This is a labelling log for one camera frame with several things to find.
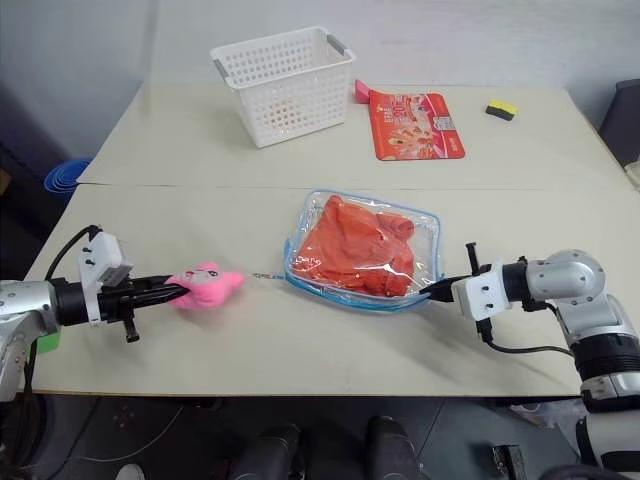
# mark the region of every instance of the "white table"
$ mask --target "white table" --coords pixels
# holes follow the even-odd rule
[[[631,190],[624,172],[562,89],[382,86],[440,92],[468,153],[460,160],[381,162],[368,106],[347,122],[256,149],[224,85],[149,85],[105,142],[83,183],[339,189]],[[520,107],[507,122],[492,98]]]
[[[101,168],[107,164],[102,160]],[[610,167],[606,156],[601,160],[604,166],[594,170]],[[367,193],[439,214],[450,275],[468,272],[469,241],[478,242],[481,262],[521,254],[540,258],[562,248],[589,251],[640,330],[640,196],[613,187],[566,190]],[[207,260],[247,273],[280,272],[283,242],[306,194],[296,188],[82,185],[29,278],[42,278],[59,248],[89,223],[100,223],[124,242],[135,276]],[[58,275],[77,280],[77,253],[70,252]],[[119,323],[65,328],[58,350],[37,363],[35,389],[144,395],[578,393],[569,357],[494,352],[478,340],[472,322],[444,305],[372,315],[323,303],[282,281],[250,278],[215,311],[183,313],[161,305],[136,315],[142,340],[134,344],[125,343]],[[527,314],[519,307],[495,318],[494,335],[496,343],[510,347],[563,345],[548,312]]]

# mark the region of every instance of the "gray basket handle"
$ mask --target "gray basket handle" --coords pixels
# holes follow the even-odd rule
[[[220,75],[222,75],[222,78],[224,80],[226,80],[226,78],[229,76],[229,74],[227,73],[227,70],[224,68],[224,66],[222,65],[222,62],[220,60],[218,60],[217,58],[213,61],[213,64],[216,66],[216,68],[218,69],[218,72],[220,72]]]
[[[327,35],[327,43],[335,48],[336,52],[340,55],[344,55],[344,51],[347,49],[347,47],[331,33]]]

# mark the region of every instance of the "pink object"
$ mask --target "pink object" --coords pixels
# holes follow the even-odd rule
[[[358,103],[369,103],[369,92],[371,89],[360,80],[356,80],[356,100]]]
[[[195,270],[187,270],[171,276],[165,283],[175,283],[190,290],[171,300],[170,305],[188,310],[217,308],[244,284],[244,275],[238,272],[222,272],[215,263],[203,263]]]

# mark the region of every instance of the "pink plush toy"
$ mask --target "pink plush toy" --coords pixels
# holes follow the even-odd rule
[[[195,270],[187,270],[171,276],[165,283],[175,283],[190,290],[171,300],[170,305],[188,310],[216,308],[244,283],[244,275],[238,272],[222,272],[215,263],[203,263]]]

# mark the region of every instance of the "white wall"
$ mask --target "white wall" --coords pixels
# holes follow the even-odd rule
[[[145,8],[0,0],[0,80],[69,156],[95,154],[133,98]]]
[[[211,47],[309,25],[366,82],[564,86],[596,125],[615,82],[640,77],[638,0],[157,1],[157,81],[218,81]],[[70,153],[95,153],[145,74],[147,0],[0,2],[5,81]]]

